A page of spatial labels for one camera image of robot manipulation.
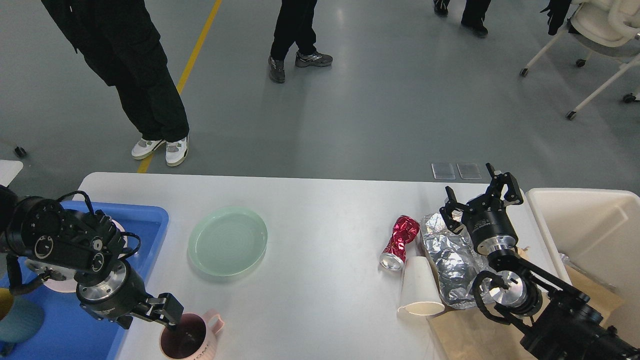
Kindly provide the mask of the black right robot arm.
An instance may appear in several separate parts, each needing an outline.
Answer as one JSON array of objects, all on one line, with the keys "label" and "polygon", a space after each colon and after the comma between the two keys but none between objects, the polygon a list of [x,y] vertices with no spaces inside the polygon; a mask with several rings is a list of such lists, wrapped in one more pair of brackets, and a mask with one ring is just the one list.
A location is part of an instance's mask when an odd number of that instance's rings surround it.
[{"label": "black right robot arm", "polygon": [[637,360],[639,349],[601,326],[590,297],[518,255],[518,235],[506,208],[524,202],[517,179],[487,163],[491,182],[464,203],[447,186],[439,209],[446,228],[466,230],[473,250],[487,258],[471,285],[478,310],[490,321],[515,326],[521,346],[538,360]]}]

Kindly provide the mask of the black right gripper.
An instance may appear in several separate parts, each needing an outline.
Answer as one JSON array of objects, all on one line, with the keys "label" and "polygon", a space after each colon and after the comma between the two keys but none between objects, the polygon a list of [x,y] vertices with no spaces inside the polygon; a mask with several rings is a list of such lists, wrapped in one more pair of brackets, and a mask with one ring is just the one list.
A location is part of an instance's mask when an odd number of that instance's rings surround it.
[{"label": "black right gripper", "polygon": [[[521,189],[512,173],[502,173],[489,162],[486,168],[492,177],[485,192],[489,199],[471,199],[467,204],[460,203],[454,190],[446,186],[446,202],[439,208],[446,229],[459,235],[465,227],[471,237],[473,250],[483,256],[499,249],[516,247],[518,236],[506,214],[506,207],[524,203]],[[453,218],[454,211],[462,214],[462,223]]]}]

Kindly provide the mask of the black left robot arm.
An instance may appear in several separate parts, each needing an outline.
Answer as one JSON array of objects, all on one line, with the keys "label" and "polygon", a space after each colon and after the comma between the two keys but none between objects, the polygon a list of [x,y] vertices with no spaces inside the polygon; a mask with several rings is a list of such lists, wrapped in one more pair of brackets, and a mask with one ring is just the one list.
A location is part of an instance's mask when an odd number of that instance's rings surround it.
[{"label": "black left robot arm", "polygon": [[6,255],[9,290],[27,294],[49,280],[55,267],[74,271],[80,307],[98,321],[115,322],[128,330],[134,318],[175,330],[183,306],[169,292],[154,297],[128,263],[141,248],[126,246],[138,235],[121,231],[112,219],[95,210],[87,193],[87,212],[66,209],[64,196],[19,198],[1,187],[1,252]]}]

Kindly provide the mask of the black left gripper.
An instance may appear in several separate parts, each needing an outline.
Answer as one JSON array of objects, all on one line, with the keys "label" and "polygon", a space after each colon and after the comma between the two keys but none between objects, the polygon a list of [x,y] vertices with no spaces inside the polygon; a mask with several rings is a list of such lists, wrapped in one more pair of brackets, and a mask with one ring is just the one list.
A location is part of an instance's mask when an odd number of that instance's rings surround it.
[{"label": "black left gripper", "polygon": [[157,322],[174,331],[184,306],[170,292],[150,297],[141,276],[126,260],[117,260],[105,280],[95,285],[77,284],[80,307],[96,321],[108,321],[128,330],[133,316]]}]

